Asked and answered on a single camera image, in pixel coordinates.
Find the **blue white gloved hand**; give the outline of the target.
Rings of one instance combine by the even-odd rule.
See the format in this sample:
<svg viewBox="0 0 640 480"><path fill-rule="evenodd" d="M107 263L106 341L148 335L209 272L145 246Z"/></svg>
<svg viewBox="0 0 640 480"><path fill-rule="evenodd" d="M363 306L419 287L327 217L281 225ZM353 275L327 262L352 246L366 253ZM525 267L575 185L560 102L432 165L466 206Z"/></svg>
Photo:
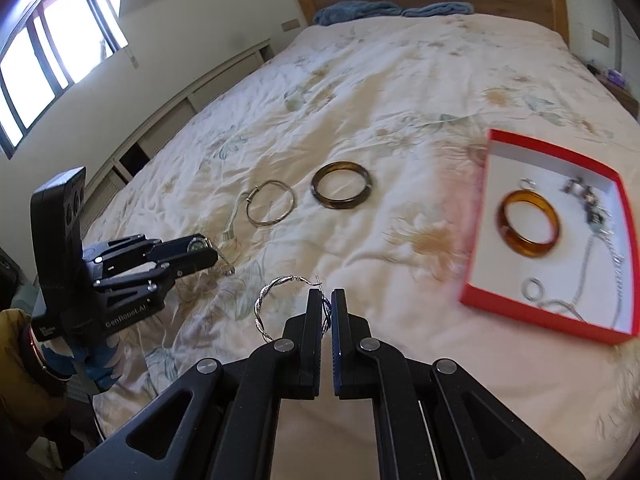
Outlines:
<svg viewBox="0 0 640 480"><path fill-rule="evenodd" d="M63 338L40 342L39 350L52 374L70 379L81 366L99 392L110 390L124 371L124 346L112 335L89 347L70 346Z"/></svg>

